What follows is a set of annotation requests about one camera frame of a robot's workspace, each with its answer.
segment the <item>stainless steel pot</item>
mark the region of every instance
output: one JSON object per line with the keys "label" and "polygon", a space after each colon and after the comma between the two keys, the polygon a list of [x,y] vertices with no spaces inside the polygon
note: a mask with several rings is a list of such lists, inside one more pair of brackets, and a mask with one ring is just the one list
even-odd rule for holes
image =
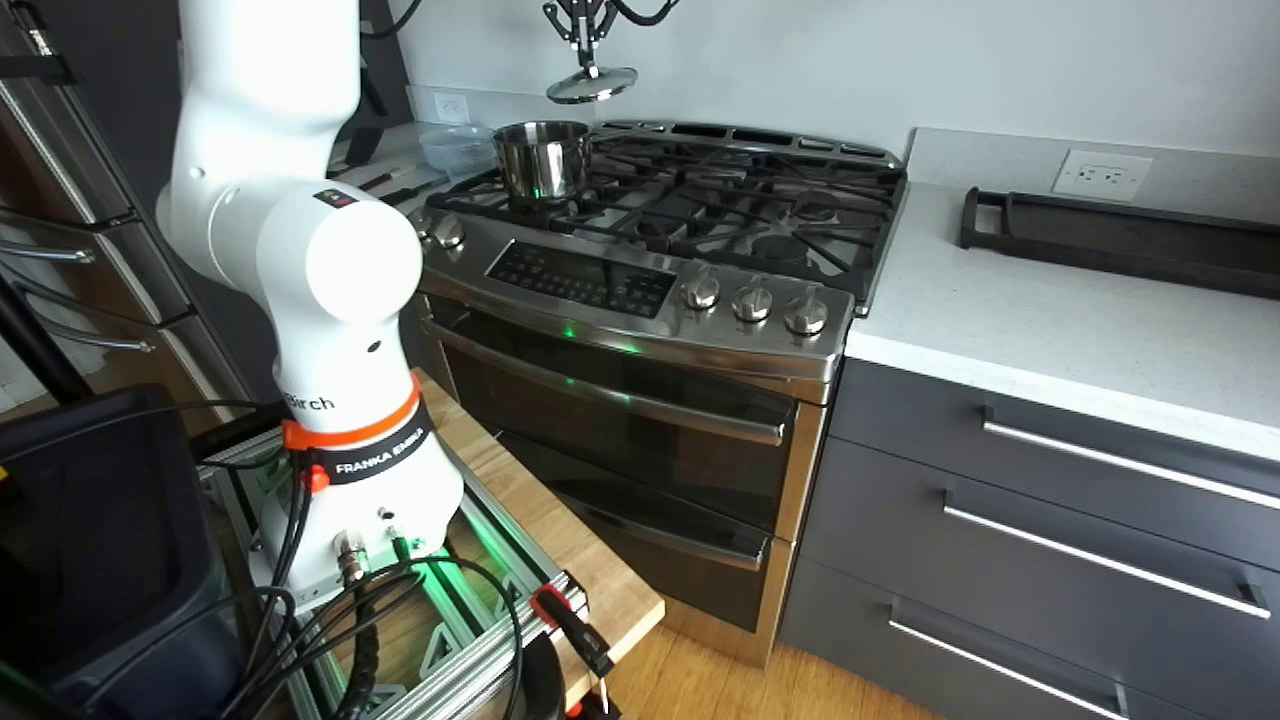
{"label": "stainless steel pot", "polygon": [[491,132],[496,169],[517,205],[567,205],[588,184],[588,123],[530,121]]}

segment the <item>backsplash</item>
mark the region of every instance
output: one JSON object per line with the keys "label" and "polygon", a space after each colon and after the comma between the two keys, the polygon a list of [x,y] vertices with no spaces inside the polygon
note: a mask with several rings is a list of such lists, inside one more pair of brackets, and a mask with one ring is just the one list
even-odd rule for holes
{"label": "backsplash", "polygon": [[512,115],[681,115],[873,140],[985,127],[1280,157],[1275,0],[683,0],[617,22],[600,65],[639,83],[600,108],[543,87],[577,69],[540,5],[423,0],[409,78]]}

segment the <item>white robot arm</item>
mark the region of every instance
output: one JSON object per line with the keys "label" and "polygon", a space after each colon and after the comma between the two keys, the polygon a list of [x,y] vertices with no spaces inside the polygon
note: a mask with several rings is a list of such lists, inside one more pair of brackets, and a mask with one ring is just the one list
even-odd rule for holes
{"label": "white robot arm", "polygon": [[[290,574],[312,608],[341,591],[343,539],[377,548],[399,531],[437,548],[459,503],[396,325],[419,242],[396,208],[323,179],[360,101],[358,0],[179,0],[179,29],[185,111],[160,227],[272,320],[290,443],[322,453],[333,481],[312,488]],[[283,503],[264,539],[272,564]]]}

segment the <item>oven handle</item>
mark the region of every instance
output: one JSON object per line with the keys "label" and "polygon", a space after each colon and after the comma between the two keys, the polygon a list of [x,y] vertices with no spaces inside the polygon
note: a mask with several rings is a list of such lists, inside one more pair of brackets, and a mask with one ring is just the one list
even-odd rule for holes
{"label": "oven handle", "polygon": [[678,537],[669,527],[653,527],[653,523],[639,523],[639,520],[627,520],[627,516],[617,516],[617,514],[605,514],[588,502],[577,502],[577,497],[559,497],[567,508],[577,508],[580,516],[597,520],[597,523],[610,523],[626,537],[639,537],[648,546],[663,546],[681,556],[698,556],[698,562],[709,562],[709,564],[719,564],[719,567],[740,567],[740,574],[762,574],[766,564],[766,548],[758,553],[733,553],[733,548],[719,548],[719,546],[702,546],[693,537]]}
{"label": "oven handle", "polygon": [[681,403],[637,398],[637,392],[617,392],[617,390],[605,390],[605,383],[588,383],[588,379],[577,379],[577,375],[559,375],[559,374],[512,362],[512,355],[504,355],[496,348],[483,348],[483,344],[459,337],[459,332],[449,332],[449,330],[437,330],[437,332],[442,332],[442,342],[449,342],[449,344],[458,344],[458,348],[463,348],[474,355],[504,364],[507,374],[517,374],[530,383],[540,383],[540,390],[554,390],[554,392],[567,392],[567,398],[585,398],[585,402],[626,403],[627,411],[660,420],[660,424],[681,424],[681,430],[693,430],[693,432],[727,438],[727,441],[766,443],[766,450],[780,450],[784,438],[788,438],[784,424],[758,424],[758,420],[740,420],[740,418],[681,407]]}

